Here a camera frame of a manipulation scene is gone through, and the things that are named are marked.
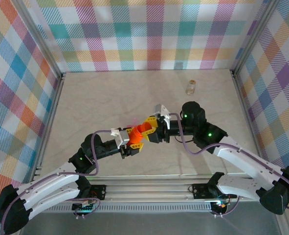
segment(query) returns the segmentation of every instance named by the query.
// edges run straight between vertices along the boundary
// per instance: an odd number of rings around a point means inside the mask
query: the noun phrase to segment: glass vial
[[[196,81],[195,80],[190,80],[188,85],[187,85],[187,89],[185,90],[185,92],[188,94],[188,95],[192,95],[195,91],[195,84],[196,84]]]

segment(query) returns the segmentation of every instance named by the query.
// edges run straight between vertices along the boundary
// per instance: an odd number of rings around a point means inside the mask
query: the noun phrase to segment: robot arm
[[[148,117],[142,125],[134,128],[118,128],[111,131],[113,140],[102,142],[99,135],[93,140],[96,158],[101,158],[120,153],[124,159],[141,151],[142,139],[150,142],[169,142],[170,136],[179,136],[180,127],[184,136],[193,136],[193,142],[200,148],[216,144],[207,149],[208,152],[224,158],[235,166],[246,172],[252,179],[233,178],[223,173],[216,172],[207,183],[207,190],[213,197],[222,194],[236,194],[260,200],[261,204],[275,214],[283,214],[289,203],[289,185],[276,174],[267,170],[260,162],[271,166],[271,168],[289,179],[289,167],[281,169],[253,153],[253,158],[242,153],[238,143],[219,127],[207,122],[205,111],[196,102],[187,102],[182,107],[182,120],[170,120],[170,113],[163,105],[157,105],[155,116]],[[46,176],[24,184],[18,188],[12,185],[6,186],[0,194],[0,221],[5,210],[18,197],[11,206],[5,219],[4,231],[11,234],[23,226],[38,213],[72,198],[92,197],[91,185],[84,176],[95,169],[95,162],[91,150],[92,134],[85,138],[78,152],[74,154],[67,163]],[[231,144],[238,147],[237,150],[226,147]]]

